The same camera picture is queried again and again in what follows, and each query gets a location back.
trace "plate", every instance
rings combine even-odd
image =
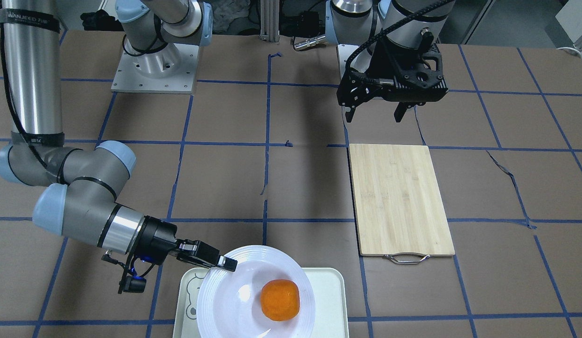
[[[306,338],[315,321],[314,292],[304,270],[287,254],[269,246],[243,246],[227,254],[237,270],[210,269],[197,299],[202,338]],[[299,313],[276,322],[261,311],[261,289],[274,279],[287,279],[299,289]]]

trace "orange fruit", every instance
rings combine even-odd
[[[271,280],[261,289],[260,303],[266,317],[288,321],[299,313],[299,289],[291,280]]]

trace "metal handle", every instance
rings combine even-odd
[[[419,261],[398,261],[398,259],[395,258],[396,255],[413,255],[415,257],[419,257],[420,260]],[[422,261],[426,261],[429,257],[431,257],[430,254],[426,254],[426,255],[421,255],[421,254],[386,254],[383,256],[384,259],[388,259],[395,264],[412,264],[412,265],[421,263]]]

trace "light blue cap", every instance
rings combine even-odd
[[[124,163],[124,166],[128,170],[128,176],[132,176],[132,171],[137,164],[137,157],[126,144],[118,141],[105,141],[98,145],[97,148],[103,148],[114,154],[120,161],[122,161],[122,163]]]
[[[337,35],[335,34],[335,26],[332,23],[332,12],[330,9],[330,0],[325,4],[327,11],[325,13],[325,35],[327,42],[331,45],[338,45]]]
[[[149,11],[149,8],[139,0],[117,0],[115,2],[115,12],[118,20],[122,23],[129,23],[142,17]]]
[[[24,184],[14,175],[12,167],[9,165],[9,151],[12,147],[12,144],[8,144],[0,150],[0,176],[8,182]]]
[[[64,208],[66,207],[65,184],[54,183],[40,195],[32,212],[32,221],[38,227],[61,236],[64,225]]]
[[[383,18],[383,20],[385,20],[385,17],[387,16],[387,10],[389,9],[390,3],[391,0],[381,0],[381,2],[379,2],[379,13],[381,13],[381,18]]]
[[[207,46],[212,43],[212,28],[214,27],[214,15],[212,15],[212,5],[203,3],[203,31],[201,32],[200,46]]]

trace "cutting board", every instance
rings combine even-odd
[[[363,255],[454,255],[429,148],[350,144]]]

